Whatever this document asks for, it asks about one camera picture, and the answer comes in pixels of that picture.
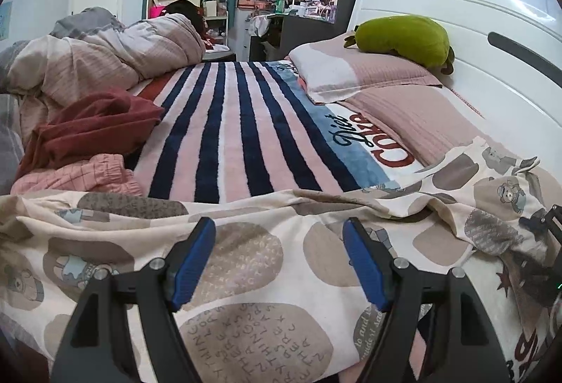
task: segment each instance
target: green plush toy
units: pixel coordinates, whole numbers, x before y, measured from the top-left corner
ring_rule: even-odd
[[[394,54],[427,69],[440,67],[453,73],[455,53],[445,28],[427,17],[404,15],[364,22],[355,27],[355,36],[346,38],[344,47],[355,45],[365,53]]]

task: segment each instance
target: pink storage box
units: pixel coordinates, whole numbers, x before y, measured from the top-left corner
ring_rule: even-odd
[[[148,18],[149,19],[158,18],[160,16],[160,13],[164,10],[164,7],[166,7],[166,6],[153,6],[153,7],[151,7],[150,10],[148,11]]]

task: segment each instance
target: headboard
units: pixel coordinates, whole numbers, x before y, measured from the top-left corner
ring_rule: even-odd
[[[349,30],[395,14],[431,17],[448,31],[455,72],[443,84],[505,134],[498,142],[539,156],[562,183],[562,20],[519,0],[356,0]]]

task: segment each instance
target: crumpled comforter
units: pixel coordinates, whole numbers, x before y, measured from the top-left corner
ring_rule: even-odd
[[[201,37],[181,14],[124,27],[109,11],[88,9],[57,22],[50,35],[0,53],[0,92],[24,97],[25,146],[35,126],[78,99],[198,64],[204,53]]]
[[[373,240],[420,270],[464,267],[518,381],[550,342],[552,321],[554,331],[560,326],[562,305],[549,312],[529,297],[514,260],[525,254],[551,265],[559,246],[521,220],[552,205],[538,159],[516,159],[506,171],[496,162],[503,157],[476,138],[376,188],[286,190],[220,205],[110,193],[3,196],[0,323],[53,360],[98,268],[138,270],[209,216],[213,253],[175,315],[202,381],[310,383],[364,359],[383,326],[341,240],[344,221],[356,216]],[[139,316],[129,321],[141,379],[153,381]],[[412,348],[414,374],[424,351]]]

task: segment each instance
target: striped blanket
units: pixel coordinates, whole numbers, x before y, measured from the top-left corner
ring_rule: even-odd
[[[295,188],[337,194],[420,168],[360,115],[312,104],[286,61],[199,64],[133,92],[165,109],[126,161],[150,197],[222,203]]]

